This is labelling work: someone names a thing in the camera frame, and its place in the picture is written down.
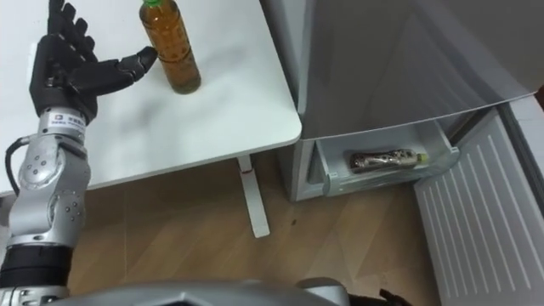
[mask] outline refrigerator shelf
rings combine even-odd
[[[321,139],[316,142],[314,167],[323,181],[323,194],[337,196],[357,190],[368,190],[426,178],[451,168],[459,158],[435,121],[392,127],[367,133]],[[425,153],[428,160],[411,169],[390,169],[355,174],[349,169],[347,151],[379,152],[412,149]]]

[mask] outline wooden floor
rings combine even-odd
[[[135,281],[330,276],[352,293],[383,287],[439,305],[409,185],[292,204],[274,156],[255,164],[272,232],[258,240],[235,161],[88,192],[72,293]]]

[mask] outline white table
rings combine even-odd
[[[149,44],[138,16],[140,1],[71,2],[88,21],[100,60]],[[89,189],[237,157],[255,236],[267,235],[249,155],[294,143],[301,123],[263,11],[257,0],[177,2],[201,69],[201,88],[175,94],[157,62],[132,87],[100,98],[85,144],[93,172]],[[46,0],[17,3],[24,14],[11,5],[0,4],[2,150],[37,130],[28,82],[32,44],[45,33],[48,15]],[[24,152],[14,155],[16,172]],[[2,163],[0,196],[10,192]]]

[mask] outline refrigerator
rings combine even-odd
[[[544,2],[261,3],[303,122],[290,200],[414,182],[444,306],[544,304]],[[401,148],[427,163],[349,169]]]
[[[544,84],[542,1],[261,4],[303,123],[280,153],[293,201],[440,173],[459,158],[448,136],[467,117]],[[401,148],[428,153],[429,167],[364,183],[345,167],[347,150]]]

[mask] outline label on robot arm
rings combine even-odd
[[[69,114],[55,113],[49,114],[49,128],[72,128],[79,133],[85,134],[85,121],[78,117]]]

